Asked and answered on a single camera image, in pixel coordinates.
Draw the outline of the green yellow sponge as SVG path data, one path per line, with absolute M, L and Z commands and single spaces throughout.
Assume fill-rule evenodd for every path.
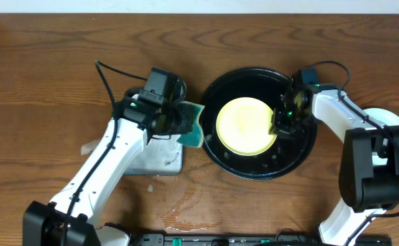
M 181 102 L 180 106 L 187 110 L 188 126 L 191 127 L 191 131 L 181 134 L 177 142 L 186 147 L 201 148 L 204 142 L 204 132 L 200 124 L 200 116 L 204 106 L 188 101 Z

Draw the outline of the yellow plate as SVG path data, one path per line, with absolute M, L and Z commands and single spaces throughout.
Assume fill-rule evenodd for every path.
M 273 116 L 273 110 L 257 98 L 236 98 L 218 112 L 217 135 L 221 143 L 235 154 L 262 154 L 277 139 L 277 135 L 270 132 Z

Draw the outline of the mint plate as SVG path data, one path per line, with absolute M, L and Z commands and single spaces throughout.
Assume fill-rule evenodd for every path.
M 399 116 L 395 113 L 382 108 L 367 108 L 363 110 L 370 117 L 375 120 L 381 121 L 389 126 L 399 125 Z

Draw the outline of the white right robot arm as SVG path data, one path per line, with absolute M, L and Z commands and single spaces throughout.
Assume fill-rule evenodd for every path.
M 343 143 L 341 199 L 318 226 L 323 245 L 355 245 L 376 219 L 399 217 L 399 125 L 374 119 L 332 85 L 288 89 L 273 111 L 272 133 L 297 138 L 318 120 Z

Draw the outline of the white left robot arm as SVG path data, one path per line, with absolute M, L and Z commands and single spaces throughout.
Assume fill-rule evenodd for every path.
M 130 234 L 100 227 L 105 204 L 130 164 L 156 135 L 200 147 L 202 105 L 124 97 L 116 102 L 104 137 L 73 179 L 48 204 L 32 202 L 23 217 L 24 245 L 128 245 Z

